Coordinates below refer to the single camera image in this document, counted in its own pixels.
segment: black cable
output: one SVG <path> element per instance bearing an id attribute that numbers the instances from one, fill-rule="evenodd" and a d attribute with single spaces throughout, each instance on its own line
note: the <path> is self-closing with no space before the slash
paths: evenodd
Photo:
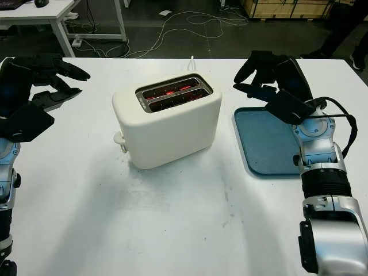
<path id="1" fill-rule="evenodd" d="M 346 147 L 344 148 L 344 150 L 342 151 L 343 157 L 345 158 L 351 145 L 354 143 L 355 139 L 357 138 L 358 135 L 358 126 L 357 126 L 357 121 L 355 119 L 355 117 L 351 114 L 348 113 L 348 111 L 335 99 L 330 98 L 330 97 L 320 97 L 320 98 L 316 98 L 314 99 L 315 101 L 318 100 L 325 100 L 325 101 L 330 101 L 333 102 L 344 114 L 338 114 L 338 115 L 331 115 L 328 116 L 326 115 L 326 117 L 346 117 L 347 121 L 350 124 L 351 127 L 351 132 L 350 132 L 350 137 L 349 137 L 349 141 L 346 145 Z M 322 116 L 311 116 L 310 118 L 323 118 L 324 115 Z"/>
<path id="2" fill-rule="evenodd" d="M 92 33 L 95 33 L 95 31 L 96 31 L 96 23 L 94 21 L 93 14 L 92 14 L 92 11 L 91 11 L 91 8 L 90 8 L 90 1 L 89 0 L 86 0 L 86 3 L 87 3 L 87 18 L 88 18 L 89 23 L 91 23 L 92 26 L 93 26 Z"/>
<path id="3" fill-rule="evenodd" d="M 309 116 L 307 119 L 334 118 L 334 117 L 347 117 L 347 115 L 346 114 L 318 115 L 318 116 Z"/>

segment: blue tray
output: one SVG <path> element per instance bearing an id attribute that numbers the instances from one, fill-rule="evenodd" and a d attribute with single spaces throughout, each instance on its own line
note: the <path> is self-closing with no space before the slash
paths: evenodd
<path id="1" fill-rule="evenodd" d="M 238 108 L 234 118 L 251 171 L 260 175 L 299 174 L 293 164 L 299 149 L 291 125 L 265 108 Z"/>

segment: power cord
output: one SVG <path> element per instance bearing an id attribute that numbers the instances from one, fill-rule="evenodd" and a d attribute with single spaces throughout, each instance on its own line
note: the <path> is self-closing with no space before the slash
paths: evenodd
<path id="1" fill-rule="evenodd" d="M 89 0 L 86 0 L 86 3 L 87 3 L 87 11 L 86 11 L 86 15 L 87 15 L 87 18 L 88 18 L 88 21 L 89 23 L 92 24 L 93 26 L 93 31 L 92 33 L 95 33 L 96 31 L 96 23 L 94 21 L 94 18 L 93 18 L 93 14 L 92 14 L 92 11 L 91 11 L 91 7 L 90 7 L 90 1 Z"/>
<path id="2" fill-rule="evenodd" d="M 163 33 L 163 30 L 165 28 L 165 25 L 167 24 L 167 22 L 169 20 L 171 20 L 173 17 L 175 16 L 178 16 L 180 14 L 185 14 L 185 13 L 194 13 L 195 15 L 192 15 L 192 16 L 189 16 L 186 18 L 186 21 L 190 24 L 194 24 L 194 25 L 205 25 L 206 23 L 210 22 L 210 21 L 217 21 L 220 23 L 220 30 L 221 30 L 221 33 L 218 34 L 217 36 L 206 36 L 206 35 L 203 35 L 203 34 L 200 34 L 200 33 L 197 33 L 197 32 L 194 32 L 192 30 L 189 30 L 189 29 L 184 29 L 184 28 L 176 28 L 176 29 L 171 29 L 171 30 L 168 30 L 166 32 Z M 248 24 L 248 18 L 241 15 L 241 14 L 238 14 L 236 13 L 237 16 L 241 17 L 241 19 L 235 19 L 235 18 L 224 18 L 224 17 L 218 17 L 218 16 L 213 16 L 211 14 L 208 14 L 208 13 L 203 13 L 203 12 L 200 12 L 200 11 L 183 11 L 181 13 L 176 13 L 176 14 L 173 14 L 172 16 L 170 16 L 168 19 L 165 20 L 162 28 L 161 28 L 161 32 L 156 40 L 156 42 L 153 44 L 153 46 L 148 49 L 148 50 L 142 50 L 142 51 L 136 51 L 134 53 L 128 53 L 126 55 L 124 55 L 122 58 L 127 58 L 128 56 L 132 56 L 132 55 L 135 55 L 137 53 L 144 53 L 140 56 L 137 56 L 136 58 L 142 58 L 143 56 L 145 56 L 146 54 L 148 54 L 149 52 L 152 52 L 158 48 L 161 47 L 162 43 L 163 43 L 163 39 L 165 37 L 166 34 L 170 33 L 170 32 L 173 32 L 175 30 L 185 30 L 187 32 L 190 32 L 190 33 L 194 33 L 195 35 L 197 36 L 201 36 L 201 37 L 204 37 L 204 38 L 207 38 L 207 39 L 217 39 L 219 37 L 221 37 L 223 34 L 224 34 L 224 30 L 223 30 L 223 23 L 226 23 L 226 24 L 229 24 L 229 25 L 235 25 L 235 26 L 245 26 Z M 199 17 L 199 16 L 206 16 L 206 17 L 210 17 L 210 19 L 206 20 L 206 21 L 203 21 L 203 22 L 193 22 L 193 21 L 190 21 L 191 18 L 194 18 L 194 17 Z M 234 23 L 231 23 L 229 21 L 244 21 L 243 24 L 234 24 Z"/>
<path id="3" fill-rule="evenodd" d="M 191 70 L 192 70 L 192 71 L 197 70 L 196 62 L 194 61 L 194 56 L 191 56 L 191 57 L 190 57 L 190 60 L 189 60 L 188 66 L 186 67 L 186 69 L 187 69 L 188 71 L 190 71 L 190 68 L 189 68 L 189 67 L 191 67 Z"/>
<path id="4" fill-rule="evenodd" d="M 129 56 L 132 56 L 132 55 L 135 55 L 137 53 L 143 53 L 142 55 L 140 56 L 137 56 L 135 58 L 142 58 L 143 56 L 147 55 L 148 53 L 154 51 L 154 50 L 157 50 L 158 48 L 161 47 L 161 45 L 163 44 L 163 41 L 164 41 L 164 37 L 166 34 L 170 33 L 170 32 L 173 32 L 173 31 L 176 31 L 176 30 L 184 30 L 184 31 L 187 31 L 187 32 L 190 32 L 190 33 L 193 33 L 197 36 L 200 36 L 200 37 L 203 37 L 203 38 L 206 38 L 206 39 L 217 39 L 219 37 L 221 37 L 223 34 L 224 34 L 224 30 L 223 30 L 223 23 L 225 24 L 228 24 L 228 25 L 234 25 L 234 26 L 245 26 L 248 24 L 248 18 L 237 13 L 236 10 L 240 10 L 239 7 L 230 7 L 230 6 L 226 6 L 225 9 L 221 9 L 220 11 L 226 11 L 227 13 L 231 13 L 231 14 L 235 14 L 236 16 L 240 17 L 240 18 L 224 18 L 224 17 L 218 17 L 218 16 L 214 16 L 214 15 L 211 15 L 211 14 L 208 14 L 208 13 L 203 13 L 203 12 L 200 12 L 200 11 L 183 11 L 183 12 L 180 12 L 180 13 L 176 13 L 176 14 L 173 14 L 172 16 L 170 16 L 168 19 L 165 20 L 165 22 L 163 23 L 162 25 L 162 28 L 161 28 L 161 31 L 160 31 L 160 34 L 156 40 L 156 42 L 153 44 L 153 46 L 150 48 L 150 49 L 147 49 L 147 50 L 142 50 L 142 51 L 136 51 L 136 52 L 133 52 L 133 53 L 130 53 L 131 49 L 130 49 L 130 46 L 129 46 L 129 39 L 127 39 L 126 43 L 123 44 L 123 45 L 118 45 L 118 46 L 115 46 L 109 50 L 107 50 L 106 52 L 103 50 L 103 49 L 100 49 L 100 48 L 96 48 L 92 45 L 92 43 L 89 43 L 86 39 L 83 39 L 83 41 L 90 47 L 90 48 L 86 48 L 86 49 L 80 49 L 80 48 L 77 48 L 76 50 L 77 51 L 93 51 L 99 58 L 127 58 Z M 180 14 L 187 14 L 187 13 L 192 13 L 193 15 L 191 16 L 188 16 L 186 17 L 186 21 L 190 24 L 193 24 L 193 25 L 205 25 L 211 21 L 217 21 L 219 22 L 220 24 L 220 34 L 218 35 L 215 35 L 215 36 L 207 36 L 207 35 L 204 35 L 204 34 L 200 34 L 200 33 L 197 33 L 193 30 L 190 30 L 190 29 L 184 29 L 184 28 L 175 28 L 175 29 L 170 29 L 170 30 L 167 30 L 166 32 L 163 32 L 164 31 L 164 28 L 167 24 L 167 22 L 169 22 L 169 20 L 171 20 L 173 17 L 175 16 L 178 16 Z M 192 21 L 193 18 L 196 18 L 196 17 L 209 17 L 209 19 L 205 20 L 205 21 Z M 88 33 L 94 33 L 94 31 L 97 31 L 97 28 L 96 26 L 98 26 L 98 24 L 96 24 L 94 22 L 94 20 L 89 23 L 78 23 L 78 22 L 69 22 L 67 21 L 68 25 L 73 29 L 74 31 L 74 28 L 76 26 L 78 27 L 81 27 L 83 28 L 83 30 L 85 30 L 86 32 Z M 123 55 L 120 55 L 120 56 L 109 56 L 109 54 L 111 52 L 113 52 L 114 50 L 122 47 L 122 46 L 125 46 L 126 47 L 126 51 Z"/>

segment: wooden box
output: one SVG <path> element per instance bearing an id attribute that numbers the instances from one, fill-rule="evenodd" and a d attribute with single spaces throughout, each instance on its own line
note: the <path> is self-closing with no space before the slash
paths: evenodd
<path id="1" fill-rule="evenodd" d="M 290 18 L 293 0 L 245 0 L 244 9 L 251 18 Z"/>
<path id="2" fill-rule="evenodd" d="M 354 0 L 341 0 L 354 3 Z M 329 0 L 242 0 L 250 18 L 326 18 Z"/>
<path id="3" fill-rule="evenodd" d="M 330 7 L 328 0 L 298 0 L 291 18 L 324 18 Z"/>

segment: desk leg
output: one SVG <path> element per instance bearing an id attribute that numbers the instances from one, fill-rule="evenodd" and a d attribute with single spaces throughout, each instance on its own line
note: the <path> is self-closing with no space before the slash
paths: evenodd
<path id="1" fill-rule="evenodd" d="M 116 10 L 117 21 L 119 22 L 121 38 L 122 38 L 123 41 L 126 41 L 127 37 L 126 37 L 126 34 L 125 34 L 124 22 L 122 20 L 120 0 L 114 0 L 114 1 L 115 1 L 115 10 Z"/>
<path id="2" fill-rule="evenodd" d="M 73 49 L 70 46 L 68 37 L 65 34 L 64 28 L 60 23 L 60 21 L 50 20 L 50 25 L 52 27 L 53 33 L 55 34 L 57 40 L 59 41 L 60 46 L 63 49 L 65 56 L 68 58 L 75 58 Z"/>

